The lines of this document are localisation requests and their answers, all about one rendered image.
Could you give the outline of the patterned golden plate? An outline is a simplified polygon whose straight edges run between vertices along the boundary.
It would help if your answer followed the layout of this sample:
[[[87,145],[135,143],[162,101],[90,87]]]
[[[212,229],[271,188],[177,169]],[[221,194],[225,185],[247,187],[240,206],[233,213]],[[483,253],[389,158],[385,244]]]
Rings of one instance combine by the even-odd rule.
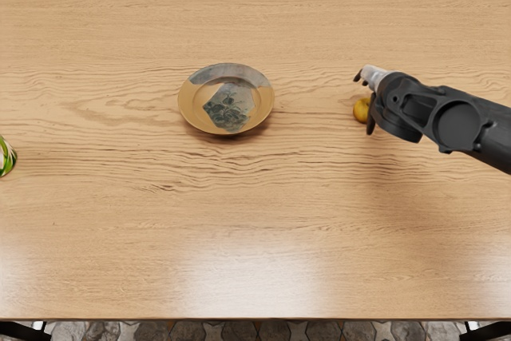
[[[236,135],[261,125],[275,103],[275,90],[248,65],[218,63],[197,70],[180,87],[177,104],[194,128],[214,135]]]

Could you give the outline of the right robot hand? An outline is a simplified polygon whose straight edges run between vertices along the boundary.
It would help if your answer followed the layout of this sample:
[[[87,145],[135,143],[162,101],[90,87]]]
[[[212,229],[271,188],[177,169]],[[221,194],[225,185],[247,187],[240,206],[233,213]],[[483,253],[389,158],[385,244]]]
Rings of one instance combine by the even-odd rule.
[[[353,82],[362,82],[363,86],[371,90],[369,101],[366,103],[366,134],[371,135],[374,132],[375,120],[371,116],[371,108],[378,95],[378,86],[382,79],[389,72],[375,65],[364,65],[354,76]]]

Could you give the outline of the yellow fruit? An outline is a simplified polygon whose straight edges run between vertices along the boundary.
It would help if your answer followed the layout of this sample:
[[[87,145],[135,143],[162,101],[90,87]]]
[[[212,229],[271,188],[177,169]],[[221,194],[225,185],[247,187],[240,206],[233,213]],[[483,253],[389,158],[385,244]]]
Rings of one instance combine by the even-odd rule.
[[[363,97],[358,99],[352,109],[353,116],[356,121],[366,124],[370,109],[370,98]]]

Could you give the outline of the green and white object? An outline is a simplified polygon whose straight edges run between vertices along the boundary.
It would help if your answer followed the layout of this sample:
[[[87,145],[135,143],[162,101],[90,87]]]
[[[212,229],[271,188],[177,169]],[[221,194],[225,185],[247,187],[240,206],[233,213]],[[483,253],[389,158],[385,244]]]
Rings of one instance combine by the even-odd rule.
[[[16,165],[18,155],[9,142],[0,135],[0,178],[10,173]]]

